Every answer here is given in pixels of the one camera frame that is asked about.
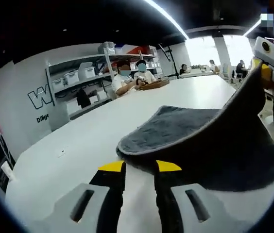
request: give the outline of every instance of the ceiling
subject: ceiling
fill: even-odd
[[[252,0],[154,0],[182,29],[213,25],[250,28],[260,7]],[[242,34],[244,30],[221,30]],[[189,37],[218,30],[189,33]],[[34,54],[75,44],[114,41],[132,45],[171,45],[179,31],[143,0],[0,1],[0,67]]]

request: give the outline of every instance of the window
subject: window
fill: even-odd
[[[223,38],[228,48],[231,65],[237,66],[240,60],[243,60],[245,67],[248,68],[254,56],[248,38],[242,35],[224,35]]]
[[[209,65],[214,60],[220,65],[218,51],[212,36],[198,37],[186,41],[191,65]]]

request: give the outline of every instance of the white tabletop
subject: white tabletop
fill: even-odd
[[[213,71],[207,71],[207,72],[199,72],[199,73],[184,73],[179,75],[180,78],[191,78],[191,77],[199,77],[199,76],[209,76],[209,75],[214,75]]]
[[[131,93],[86,113],[21,154],[14,168],[17,180],[8,184],[6,203],[25,224],[43,219],[58,199],[78,184],[88,183],[98,167],[118,160],[115,150],[119,140],[160,106],[222,108],[234,92],[219,76],[180,79],[159,89]],[[256,222],[274,198],[274,183],[250,192],[211,192],[232,217]],[[118,232],[160,233],[155,197],[153,175],[128,165]]]

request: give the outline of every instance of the ceiling light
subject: ceiling light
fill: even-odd
[[[189,40],[188,35],[185,33],[185,31],[179,26],[179,24],[159,5],[157,5],[152,0],[144,0],[149,5],[151,5],[153,8],[157,9],[163,16],[165,16],[177,29],[180,31],[180,33],[185,37],[186,40]]]
[[[247,36],[253,29],[255,29],[256,27],[258,27],[258,25],[261,23],[261,19],[259,19],[254,25],[253,27],[251,27],[247,32],[245,32],[245,34],[243,36]]]

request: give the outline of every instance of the wooden tray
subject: wooden tray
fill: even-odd
[[[141,90],[151,90],[151,89],[156,89],[156,88],[160,88],[160,87],[163,87],[167,84],[169,84],[170,81],[169,80],[159,80],[159,81],[156,81],[154,83],[151,83],[151,84],[146,84],[144,86],[142,86],[140,89]]]

